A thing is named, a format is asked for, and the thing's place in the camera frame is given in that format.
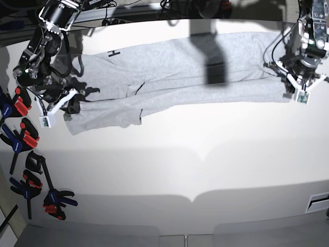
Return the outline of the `white label black mark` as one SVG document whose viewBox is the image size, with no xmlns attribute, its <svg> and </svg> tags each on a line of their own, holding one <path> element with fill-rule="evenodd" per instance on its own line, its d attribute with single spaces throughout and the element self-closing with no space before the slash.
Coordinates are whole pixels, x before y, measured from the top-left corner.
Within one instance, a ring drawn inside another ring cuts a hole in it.
<svg viewBox="0 0 329 247">
<path fill-rule="evenodd" d="M 328 192 L 312 195 L 306 206 L 305 213 L 316 213 L 328 209 Z"/>
</svg>

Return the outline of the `blue red clamp upper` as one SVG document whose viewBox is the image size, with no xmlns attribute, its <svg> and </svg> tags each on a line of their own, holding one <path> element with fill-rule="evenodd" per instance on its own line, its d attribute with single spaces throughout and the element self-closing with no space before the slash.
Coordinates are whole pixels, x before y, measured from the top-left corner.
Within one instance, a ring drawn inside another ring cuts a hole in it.
<svg viewBox="0 0 329 247">
<path fill-rule="evenodd" d="M 1 125 L 7 118 L 26 116 L 31 109 L 31 98 L 25 88 L 17 86 L 13 98 L 1 89 Z"/>
</svg>

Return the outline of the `grey T-shirt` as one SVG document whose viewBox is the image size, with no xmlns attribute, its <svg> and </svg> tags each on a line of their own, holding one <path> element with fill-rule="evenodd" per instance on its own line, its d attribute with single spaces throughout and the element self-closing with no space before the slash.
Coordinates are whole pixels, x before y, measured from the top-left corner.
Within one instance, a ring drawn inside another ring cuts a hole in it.
<svg viewBox="0 0 329 247">
<path fill-rule="evenodd" d="M 64 116 L 73 135 L 139 125 L 145 116 L 181 104 L 287 102 L 286 88 L 264 67 L 270 32 L 199 34 L 73 59 L 93 92 L 80 112 Z"/>
</svg>

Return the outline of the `black strip left edge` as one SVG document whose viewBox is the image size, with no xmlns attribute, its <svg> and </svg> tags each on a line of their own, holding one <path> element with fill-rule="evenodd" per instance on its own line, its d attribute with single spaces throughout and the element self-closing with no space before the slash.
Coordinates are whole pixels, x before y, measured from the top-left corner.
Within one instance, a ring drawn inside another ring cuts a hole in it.
<svg viewBox="0 0 329 247">
<path fill-rule="evenodd" d="M 4 230 L 4 228 L 6 227 L 6 225 L 9 223 L 10 219 L 12 218 L 12 216 L 15 214 L 15 212 L 18 209 L 18 205 L 15 205 L 13 207 L 13 209 L 10 211 L 10 213 L 8 214 L 8 216 L 4 219 L 4 221 L 2 222 L 1 226 L 0 226 L 0 232 L 2 232 Z"/>
</svg>

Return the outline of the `long bar clamp black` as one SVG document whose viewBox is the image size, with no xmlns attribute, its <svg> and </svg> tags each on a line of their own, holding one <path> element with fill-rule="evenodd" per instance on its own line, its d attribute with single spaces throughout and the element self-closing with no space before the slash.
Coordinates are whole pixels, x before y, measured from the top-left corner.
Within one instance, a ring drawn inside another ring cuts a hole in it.
<svg viewBox="0 0 329 247">
<path fill-rule="evenodd" d="M 75 193 L 70 190 L 55 189 L 49 174 L 46 159 L 43 156 L 31 151 L 27 155 L 25 165 L 28 170 L 44 174 L 46 178 L 49 190 L 43 202 L 44 211 L 59 220 L 66 220 L 66 214 L 62 208 L 65 208 L 67 205 L 78 206 L 78 202 L 72 199 Z"/>
</svg>

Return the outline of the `blue red clamp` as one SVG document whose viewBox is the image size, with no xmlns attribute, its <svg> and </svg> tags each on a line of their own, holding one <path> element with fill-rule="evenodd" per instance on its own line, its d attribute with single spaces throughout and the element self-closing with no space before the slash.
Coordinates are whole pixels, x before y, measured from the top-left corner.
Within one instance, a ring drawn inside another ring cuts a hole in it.
<svg viewBox="0 0 329 247">
<path fill-rule="evenodd" d="M 27 201 L 27 215 L 28 219 L 32 219 L 31 200 L 38 196 L 41 191 L 43 184 L 41 180 L 34 175 L 30 170 L 25 169 L 23 171 L 23 179 L 19 182 L 14 178 L 10 178 L 9 182 L 12 184 L 10 189 L 25 198 Z"/>
<path fill-rule="evenodd" d="M 13 98 L 1 89 L 1 125 L 7 118 L 26 116 L 31 109 L 31 98 L 25 88 L 17 86 Z"/>
<path fill-rule="evenodd" d="M 18 133 L 17 130 L 11 131 L 6 124 L 2 124 L 1 126 L 1 129 L 4 132 L 4 134 L 1 134 L 1 140 L 9 145 L 14 152 L 9 171 L 11 175 L 14 173 L 19 154 L 33 150 L 37 146 L 40 139 L 37 129 L 27 117 L 22 119 L 20 127 L 21 130 L 20 133 Z"/>
</svg>

